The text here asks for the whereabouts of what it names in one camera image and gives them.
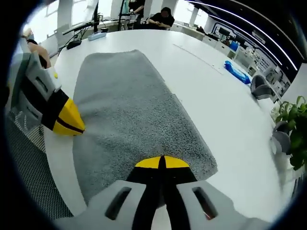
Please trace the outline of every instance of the led light strip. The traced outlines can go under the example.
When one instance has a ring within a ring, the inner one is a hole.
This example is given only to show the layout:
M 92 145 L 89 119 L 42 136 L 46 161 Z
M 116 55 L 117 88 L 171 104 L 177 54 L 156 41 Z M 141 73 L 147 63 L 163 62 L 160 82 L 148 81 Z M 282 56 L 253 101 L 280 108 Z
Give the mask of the led light strip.
M 278 25 L 276 25 L 274 22 L 272 22 L 269 18 L 267 18 L 266 16 L 264 16 L 264 15 L 261 14 L 260 12 L 256 11 L 255 9 L 251 8 L 250 6 L 247 6 L 247 5 L 245 5 L 245 4 L 241 3 L 241 2 L 238 2 L 237 0 L 230 0 L 230 1 L 233 1 L 233 2 L 235 2 L 235 3 L 237 3 L 237 4 L 240 4 L 240 5 L 244 6 L 244 7 L 246 7 L 246 8 L 248 8 L 248 9 L 250 9 L 251 11 L 254 11 L 255 13 L 259 14 L 261 17 L 265 18 L 266 20 L 268 20 L 268 21 L 269 21 L 271 24 L 273 24 L 277 29 L 279 29 L 279 31 L 282 32 L 283 35 L 284 35 L 286 38 L 288 38 L 289 42 L 292 43 L 293 47 L 295 47 L 295 49 L 296 49 L 297 52 L 300 54 L 300 56 L 301 56 L 302 58 L 304 58 L 304 56 L 302 55 L 302 52 L 297 48 L 297 46 L 296 46 L 296 45 L 294 44 L 294 42 L 289 38 L 289 36 L 288 36 L 281 28 L 279 28 Z
M 223 22 L 225 22 L 225 23 L 227 23 L 227 24 L 229 24 L 229 25 L 232 25 L 233 27 L 237 28 L 238 30 L 240 30 L 240 31 L 246 33 L 247 35 L 249 35 L 250 37 L 254 38 L 254 36 L 250 35 L 248 32 L 242 30 L 240 27 L 237 27 L 236 25 L 233 25 L 233 24 L 231 24 L 231 23 L 225 21 L 224 19 L 218 18 L 218 17 L 213 16 L 213 15 L 209 15 L 209 16 L 210 16 L 210 17 L 213 17 L 213 18 L 217 18 L 218 20 L 221 20 L 221 21 L 223 21 Z M 282 66 L 282 63 L 280 62 L 280 60 L 278 60 L 278 58 L 277 58 L 267 47 L 265 47 L 264 44 L 262 44 L 262 43 L 261 43 L 260 41 L 258 41 L 256 38 L 254 38 L 254 40 L 257 41 L 260 45 L 262 45 L 262 47 L 265 48 L 265 49 L 266 49 L 266 50 L 267 50 L 267 51 L 278 61 L 278 63 Z
M 237 18 L 239 18 L 239 19 L 241 19 L 241 20 L 243 20 L 243 21 L 245 21 L 245 22 L 247 22 L 248 24 L 250 24 L 250 25 L 252 25 L 252 26 L 254 26 L 256 29 L 258 29 L 259 31 L 261 31 L 264 35 L 266 35 L 281 51 L 282 51 L 282 53 L 287 57 L 287 59 L 290 61 L 290 63 L 292 64 L 292 66 L 294 67 L 294 69 L 295 70 L 297 70 L 297 68 L 296 68 L 296 66 L 295 66 L 295 64 L 293 63 L 293 61 L 290 59 L 290 57 L 286 54 L 286 52 L 269 36 L 269 35 L 267 35 L 263 30 L 261 30 L 260 28 L 258 28 L 256 25 L 254 25 L 253 23 L 251 23 L 251 22 L 249 22 L 248 20 L 246 20 L 246 19 L 244 19 L 244 18 L 242 18 L 242 17 L 240 17 L 240 16 L 238 16 L 238 15 L 236 15 L 236 14 L 234 14 L 234 13 L 232 13 L 232 12 L 230 12 L 230 11 L 227 11 L 227 10 L 224 10 L 224 9 L 222 9 L 222 8 L 219 8 L 219 7 L 217 7 L 217 6 L 212 6 L 212 5 L 210 5 L 210 4 L 205 4 L 205 3 L 202 3 L 202 2 L 197 2 L 197 1 L 187 1 L 187 2 L 191 2 L 191 3 L 196 3 L 196 4 L 200 4 L 200 5 L 205 5 L 205 6 L 209 6 L 209 7 L 212 7 L 212 8 L 216 8 L 216 9 L 218 9 L 218 10 L 221 10 L 221 11 L 224 11 L 224 12 L 226 12 L 226 13 L 229 13 L 229 14 L 231 14 L 231 15 L 233 15 L 233 16 L 235 16 L 235 17 L 237 17 Z

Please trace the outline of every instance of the computer monitor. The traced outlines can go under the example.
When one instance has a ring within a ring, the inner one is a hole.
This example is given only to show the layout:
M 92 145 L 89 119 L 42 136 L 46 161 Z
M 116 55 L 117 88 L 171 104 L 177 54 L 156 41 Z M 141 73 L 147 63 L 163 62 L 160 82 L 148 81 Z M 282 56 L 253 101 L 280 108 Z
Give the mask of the computer monitor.
M 219 33 L 225 36 L 229 36 L 230 35 L 230 31 L 223 29 L 222 27 L 219 29 Z
M 248 46 L 245 45 L 245 44 L 240 44 L 240 46 L 243 48 L 243 49 L 246 49 Z
M 240 46 L 243 46 L 245 43 L 245 39 L 238 35 L 236 36 L 235 40 L 240 43 Z

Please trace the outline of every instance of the robotic arm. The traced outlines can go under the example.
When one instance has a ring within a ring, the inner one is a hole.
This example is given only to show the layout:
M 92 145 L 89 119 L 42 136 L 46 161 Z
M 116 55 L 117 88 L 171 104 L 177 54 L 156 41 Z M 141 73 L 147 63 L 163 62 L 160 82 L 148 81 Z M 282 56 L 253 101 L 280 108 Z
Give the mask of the robotic arm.
M 80 135 L 85 130 L 77 106 L 61 90 L 54 68 L 42 68 L 38 54 L 30 52 L 24 38 L 12 58 L 8 86 L 6 113 L 16 108 L 31 124 L 43 124 L 62 135 Z

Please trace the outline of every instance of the desk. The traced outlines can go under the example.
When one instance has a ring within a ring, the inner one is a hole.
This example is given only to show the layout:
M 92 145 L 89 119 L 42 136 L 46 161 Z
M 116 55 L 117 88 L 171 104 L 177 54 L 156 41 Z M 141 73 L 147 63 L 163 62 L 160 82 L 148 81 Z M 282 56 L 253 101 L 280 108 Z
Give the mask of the desk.
M 273 221 L 285 203 L 269 147 L 273 103 L 270 99 L 255 102 L 249 87 L 224 69 L 228 58 L 219 51 L 173 31 L 108 33 L 61 52 L 55 69 L 62 89 L 73 97 L 87 55 L 134 49 L 143 52 L 159 71 L 211 149 L 218 172 L 207 181 L 231 198 L 241 214 Z M 57 136 L 47 128 L 44 134 L 55 184 L 72 214 L 78 215 L 86 205 L 74 170 L 73 138 Z
M 108 28 L 108 33 L 110 32 L 115 32 L 118 30 L 118 22 L 119 20 L 116 21 L 103 21 L 103 22 L 99 22 L 99 25 L 97 26 L 98 29 L 101 28 Z M 121 20 L 122 25 L 124 25 L 126 23 L 125 19 Z M 91 35 L 93 33 L 94 28 L 93 27 L 89 27 L 88 30 L 85 32 L 85 35 L 83 36 L 83 38 L 87 38 L 89 35 Z
M 204 33 L 201 33 L 199 31 L 197 31 L 196 29 L 189 27 L 189 26 L 185 26 L 185 25 L 181 25 L 178 23 L 174 23 L 173 26 L 170 28 L 171 31 L 177 31 L 177 32 L 182 32 L 186 35 L 190 35 L 192 37 L 195 37 L 196 39 L 202 41 L 203 37 L 205 36 Z

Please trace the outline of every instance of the window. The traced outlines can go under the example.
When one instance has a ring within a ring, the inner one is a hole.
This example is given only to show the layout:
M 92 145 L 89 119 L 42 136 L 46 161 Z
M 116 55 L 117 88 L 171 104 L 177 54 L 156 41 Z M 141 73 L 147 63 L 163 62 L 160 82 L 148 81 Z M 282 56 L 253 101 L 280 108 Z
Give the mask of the window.
M 193 4 L 184 0 L 178 0 L 174 13 L 175 20 L 183 23 L 190 23 L 193 9 Z
M 45 41 L 58 27 L 58 7 L 59 0 L 34 11 L 24 25 L 24 31 L 31 28 L 36 42 Z
M 76 25 L 84 21 L 85 10 L 87 7 L 86 0 L 73 0 L 71 24 Z
M 201 26 L 202 28 L 205 28 L 207 19 L 208 19 L 208 14 L 205 11 L 199 9 L 194 24 Z
M 112 0 L 99 0 L 98 13 L 103 15 L 104 18 L 111 16 Z

